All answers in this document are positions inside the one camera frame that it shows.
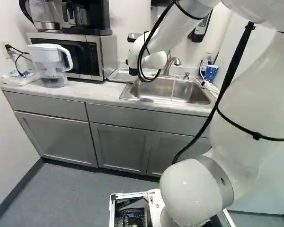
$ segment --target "circuit board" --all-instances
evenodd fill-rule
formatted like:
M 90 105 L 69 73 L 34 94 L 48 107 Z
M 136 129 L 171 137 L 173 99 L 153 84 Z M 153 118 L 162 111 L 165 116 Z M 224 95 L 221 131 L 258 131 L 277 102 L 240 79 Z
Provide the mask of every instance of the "circuit board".
M 147 227 L 144 208 L 121 210 L 115 216 L 115 227 Z

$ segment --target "mug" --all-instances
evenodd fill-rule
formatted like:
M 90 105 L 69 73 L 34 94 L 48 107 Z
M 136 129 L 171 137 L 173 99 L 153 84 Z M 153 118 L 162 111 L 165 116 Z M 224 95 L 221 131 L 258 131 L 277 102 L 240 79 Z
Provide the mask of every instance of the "mug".
M 217 65 L 207 65 L 204 79 L 212 83 L 215 76 L 217 75 L 218 69 L 219 69 L 219 66 Z

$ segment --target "cabinet door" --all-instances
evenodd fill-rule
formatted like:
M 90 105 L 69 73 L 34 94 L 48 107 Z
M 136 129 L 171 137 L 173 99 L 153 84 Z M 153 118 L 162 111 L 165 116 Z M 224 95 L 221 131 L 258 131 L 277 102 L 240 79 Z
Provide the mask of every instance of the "cabinet door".
M 99 167 L 146 174 L 151 132 L 90 123 Z
M 163 171 L 171 165 L 174 156 L 187 145 L 192 138 L 192 136 L 157 132 L 151 146 L 147 175 L 161 176 Z M 200 138 L 190 149 L 179 157 L 179 160 L 194 158 L 204 154 L 210 147 L 209 139 Z
M 97 167 L 89 123 L 15 112 L 41 157 Z

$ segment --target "kettle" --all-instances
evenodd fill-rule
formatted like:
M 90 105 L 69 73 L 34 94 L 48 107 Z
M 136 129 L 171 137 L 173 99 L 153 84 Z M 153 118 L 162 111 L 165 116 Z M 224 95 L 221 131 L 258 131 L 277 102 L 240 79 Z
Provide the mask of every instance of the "kettle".
M 28 45 L 28 52 L 46 87 L 63 87 L 67 83 L 65 72 L 72 70 L 70 52 L 57 44 Z
M 53 0 L 19 0 L 19 6 L 38 32 L 60 30 L 58 12 Z

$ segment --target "faucet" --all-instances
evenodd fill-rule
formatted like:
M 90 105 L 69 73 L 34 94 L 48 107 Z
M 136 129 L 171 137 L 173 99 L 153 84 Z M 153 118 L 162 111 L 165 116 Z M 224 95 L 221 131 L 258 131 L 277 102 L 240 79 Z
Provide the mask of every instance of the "faucet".
M 189 79 L 189 72 L 185 72 L 185 76 L 183 77 L 183 80 L 185 80 L 185 79 Z
M 173 63 L 175 66 L 181 65 L 180 59 L 178 57 L 172 57 L 169 50 L 169 53 L 167 55 L 167 62 L 164 67 L 163 76 L 169 76 L 169 69 Z

